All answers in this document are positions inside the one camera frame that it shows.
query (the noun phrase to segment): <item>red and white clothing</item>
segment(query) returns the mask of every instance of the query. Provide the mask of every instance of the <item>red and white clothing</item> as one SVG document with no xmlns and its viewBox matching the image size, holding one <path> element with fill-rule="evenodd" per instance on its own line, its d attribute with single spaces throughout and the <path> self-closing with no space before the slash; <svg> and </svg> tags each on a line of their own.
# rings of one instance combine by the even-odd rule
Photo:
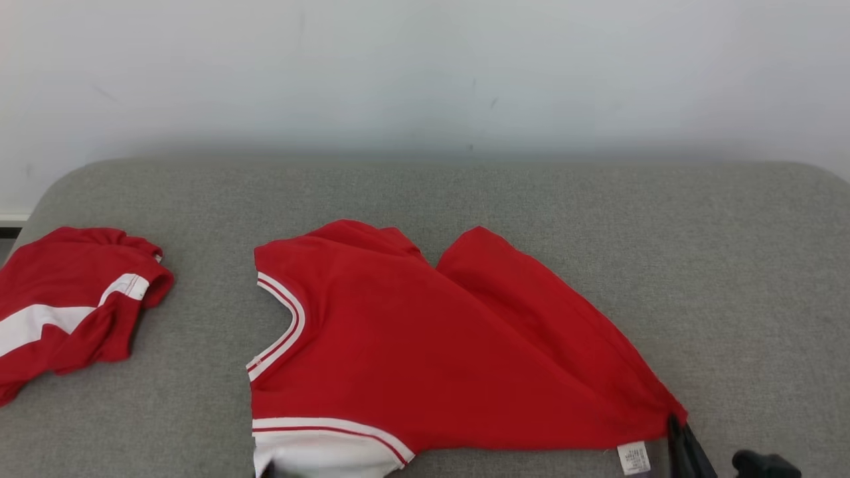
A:
<svg viewBox="0 0 850 478">
<path fill-rule="evenodd" d="M 687 417 L 608 319 L 484 228 L 436 268 L 397 229 L 348 220 L 255 258 L 292 313 L 247 366 L 258 475 L 384 476 L 431 448 L 608 448 Z"/>
<path fill-rule="evenodd" d="M 0 407 L 48 370 L 129 357 L 141 308 L 173 283 L 162 250 L 107 228 L 59 228 L 0 270 Z"/>
</svg>

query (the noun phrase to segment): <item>red jersey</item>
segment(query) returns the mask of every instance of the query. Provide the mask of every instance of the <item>red jersey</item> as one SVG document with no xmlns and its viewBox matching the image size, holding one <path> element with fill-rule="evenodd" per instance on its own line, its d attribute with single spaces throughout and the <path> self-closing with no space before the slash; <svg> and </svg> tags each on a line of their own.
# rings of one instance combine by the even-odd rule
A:
<svg viewBox="0 0 850 478">
<path fill-rule="evenodd" d="M 162 250 L 117 229 L 59 228 L 0 270 L 0 407 L 26 382 L 129 357 L 141 308 L 173 282 Z"/>
<path fill-rule="evenodd" d="M 435 268 L 395 228 L 347 220 L 255 258 L 292 313 L 247 366 L 258 475 L 384 476 L 431 448 L 609 448 L 687 416 L 607 318 L 484 228 Z"/>
</svg>

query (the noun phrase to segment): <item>white care label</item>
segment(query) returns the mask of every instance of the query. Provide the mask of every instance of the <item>white care label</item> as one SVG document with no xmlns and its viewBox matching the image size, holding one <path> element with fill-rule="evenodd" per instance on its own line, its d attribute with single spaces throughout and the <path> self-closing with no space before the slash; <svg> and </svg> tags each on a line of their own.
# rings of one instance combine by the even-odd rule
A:
<svg viewBox="0 0 850 478">
<path fill-rule="evenodd" d="M 649 456 L 642 441 L 620 445 L 617 452 L 620 454 L 620 464 L 623 465 L 623 473 L 626 476 L 649 471 Z"/>
</svg>

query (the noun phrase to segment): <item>white striped trim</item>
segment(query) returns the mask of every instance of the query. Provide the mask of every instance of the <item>white striped trim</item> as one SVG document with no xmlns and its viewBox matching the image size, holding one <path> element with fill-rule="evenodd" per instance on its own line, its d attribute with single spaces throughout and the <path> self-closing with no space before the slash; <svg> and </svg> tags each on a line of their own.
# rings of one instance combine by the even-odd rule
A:
<svg viewBox="0 0 850 478">
<path fill-rule="evenodd" d="M 141 300 L 150 284 L 136 274 L 123 274 L 100 295 L 97 307 L 106 303 L 110 294 L 118 292 L 130 299 Z M 46 325 L 59 327 L 71 335 L 80 323 L 95 311 L 97 307 L 53 307 L 46 304 L 33 304 L 18 310 L 11 316 L 0 320 L 0 356 L 4 356 L 19 347 L 36 342 L 42 337 Z"/>
<path fill-rule="evenodd" d="M 377 438 L 382 444 L 389 446 L 393 452 L 394 459 L 400 466 L 409 463 L 416 456 L 401 440 L 384 430 L 339 418 L 258 418 L 253 420 L 252 426 L 254 430 L 253 436 L 258 441 L 266 436 L 284 435 L 304 430 L 321 430 L 344 435 L 346 432 L 352 432 L 355 435 L 366 435 Z"/>
<path fill-rule="evenodd" d="M 298 302 L 298 299 L 295 298 L 295 295 L 289 292 L 289 289 L 283 287 L 283 284 L 262 272 L 258 271 L 257 277 L 257 285 L 269 291 L 281 304 L 289 309 L 290 313 L 292 313 L 292 322 L 279 339 L 245 366 L 248 369 L 248 378 L 252 382 L 266 368 L 269 368 L 275 360 L 280 358 L 284 352 L 289 350 L 304 330 L 304 308 Z"/>
</svg>

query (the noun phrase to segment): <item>padded work surface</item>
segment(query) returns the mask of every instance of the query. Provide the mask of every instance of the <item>padded work surface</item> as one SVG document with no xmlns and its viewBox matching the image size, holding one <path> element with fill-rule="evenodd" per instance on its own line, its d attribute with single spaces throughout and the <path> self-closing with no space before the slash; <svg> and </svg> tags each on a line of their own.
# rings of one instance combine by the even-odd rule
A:
<svg viewBox="0 0 850 478">
<path fill-rule="evenodd" d="M 850 185 L 828 173 L 133 160 L 60 180 L 19 243 L 121 228 L 162 246 L 174 288 L 130 360 L 44 375 L 0 408 L 0 475 L 250 476 L 244 365 L 289 321 L 256 287 L 252 250 L 339 218 L 396 225 L 432 262 L 475 225 L 538 258 L 632 341 L 720 476 L 745 447 L 804 476 L 850 469 Z M 650 454 L 666 476 L 665 444 Z M 616 450 L 451 450 L 397 475 L 621 473 Z"/>
</svg>

